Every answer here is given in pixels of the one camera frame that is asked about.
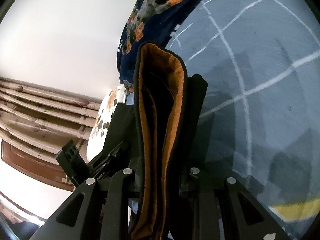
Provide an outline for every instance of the yellow stripe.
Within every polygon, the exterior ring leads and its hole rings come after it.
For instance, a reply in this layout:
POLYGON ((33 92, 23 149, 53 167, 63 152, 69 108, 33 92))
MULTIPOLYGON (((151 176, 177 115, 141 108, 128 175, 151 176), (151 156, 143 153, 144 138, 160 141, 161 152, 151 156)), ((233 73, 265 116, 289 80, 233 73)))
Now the yellow stripe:
POLYGON ((320 211, 320 198, 304 203, 275 205, 270 210, 284 221, 303 220, 315 217, 320 211))

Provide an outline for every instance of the screw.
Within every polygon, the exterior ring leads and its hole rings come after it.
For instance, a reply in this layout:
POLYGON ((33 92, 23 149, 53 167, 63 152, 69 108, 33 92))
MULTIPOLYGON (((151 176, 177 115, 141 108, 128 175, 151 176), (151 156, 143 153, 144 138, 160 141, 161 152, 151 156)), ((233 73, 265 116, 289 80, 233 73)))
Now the screw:
POLYGON ((235 184, 237 181, 236 181, 235 178, 229 177, 229 178, 227 178, 227 182, 228 182, 229 184, 235 184))
POLYGON ((192 174, 198 174, 200 172, 200 170, 198 168, 196 168, 196 167, 193 167, 193 168, 190 169, 190 172, 192 174))
POLYGON ((125 168, 122 172, 123 172, 124 175, 129 175, 129 174, 132 173, 132 169, 130 169, 130 168, 125 168))
POLYGON ((85 182, 86 182, 87 185, 92 185, 95 181, 96 181, 95 178, 87 178, 87 179, 85 180, 85 182))

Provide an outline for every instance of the black metal frame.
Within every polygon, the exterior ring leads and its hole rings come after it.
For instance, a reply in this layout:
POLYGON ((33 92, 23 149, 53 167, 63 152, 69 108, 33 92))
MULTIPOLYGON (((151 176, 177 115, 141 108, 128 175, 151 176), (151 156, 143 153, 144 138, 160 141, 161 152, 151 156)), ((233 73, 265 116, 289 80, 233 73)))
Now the black metal frame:
MULTIPOLYGON (((126 240, 128 235, 127 210, 129 198, 138 199, 140 158, 132 158, 129 167, 108 172, 112 175, 102 178, 96 173, 101 163, 108 163, 112 155, 125 152, 127 147, 121 142, 109 154, 100 154, 90 162, 88 177, 83 177, 71 196, 39 228, 31 240, 126 240), (102 221, 101 210, 104 206, 102 221)), ((82 170, 79 152, 70 141, 57 155, 57 160, 68 174, 82 170)), ((102 171, 109 171, 105 165, 102 171)), ((191 240, 220 240, 223 222, 225 240, 266 239, 266 235, 276 239, 288 239, 272 216, 260 203, 234 178, 224 182, 210 177, 199 169, 184 169, 179 182, 180 199, 188 199, 193 212, 191 240)))

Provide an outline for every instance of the black device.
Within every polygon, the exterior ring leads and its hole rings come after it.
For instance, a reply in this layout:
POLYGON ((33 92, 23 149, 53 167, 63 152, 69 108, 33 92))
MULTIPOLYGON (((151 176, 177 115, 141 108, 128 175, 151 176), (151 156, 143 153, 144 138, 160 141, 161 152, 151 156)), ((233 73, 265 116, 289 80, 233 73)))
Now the black device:
MULTIPOLYGON (((122 141, 110 153, 101 152, 84 167, 75 148, 73 141, 68 142, 56 158, 75 181, 76 190, 31 240, 129 239, 128 200, 139 198, 136 177, 140 176, 140 158, 132 158, 127 168, 116 171, 116 163, 121 162, 118 156, 129 149, 128 143, 122 141)), ((175 218, 173 236, 185 235, 184 239, 191 240, 289 240, 274 218, 235 178, 221 181, 185 165, 179 185, 179 203, 184 206, 175 218)))

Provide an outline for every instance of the orange lining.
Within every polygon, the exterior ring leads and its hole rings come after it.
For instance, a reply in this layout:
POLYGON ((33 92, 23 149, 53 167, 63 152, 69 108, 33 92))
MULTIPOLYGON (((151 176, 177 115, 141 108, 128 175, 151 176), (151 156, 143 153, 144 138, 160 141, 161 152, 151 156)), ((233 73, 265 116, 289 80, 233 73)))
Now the orange lining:
POLYGON ((142 130, 142 137, 143 137, 143 147, 144 147, 144 158, 145 158, 145 182, 144 182, 144 197, 142 201, 141 207, 141 214, 139 217, 139 221, 132 232, 132 239, 136 240, 142 238, 144 236, 151 235, 154 232, 154 225, 157 216, 157 201, 156 201, 156 192, 157 192, 157 182, 156 173, 161 172, 161 191, 162 191, 162 198, 163 198, 163 214, 162 214, 162 222, 161 226, 159 227, 159 231, 156 233, 156 239, 160 239, 164 229, 164 222, 166 219, 166 180, 167 180, 167 169, 168 169, 168 162, 171 155, 172 147, 175 141, 178 124, 180 120, 180 114, 182 109, 182 95, 183 95, 183 87, 184 87, 184 69, 182 68, 181 62, 171 53, 166 52, 160 49, 158 46, 152 43, 145 44, 140 51, 140 66, 139 66, 139 76, 138 76, 138 93, 139 93, 139 114, 140 114, 140 124, 142 130), (150 65, 145 65, 145 60, 149 60, 148 62, 150 65), (168 84, 167 88, 170 93, 173 95, 173 106, 170 111, 167 125, 166 125, 166 133, 163 142, 163 150, 161 153, 157 152, 157 130, 156 130, 156 120, 157 120, 157 111, 154 108, 155 102, 149 90, 146 90, 151 97, 152 106, 151 108, 154 114, 155 120, 155 132, 154 132, 154 145, 151 146, 151 131, 148 125, 148 119, 146 115, 146 109, 143 101, 142 96, 142 83, 143 83, 143 76, 142 70, 147 68, 146 70, 152 71, 152 74, 155 75, 153 72, 156 71, 160 73, 163 78, 165 78, 166 83, 168 84), (162 164, 161 164, 161 171, 156 170, 156 160, 157 155, 162 155, 162 164))

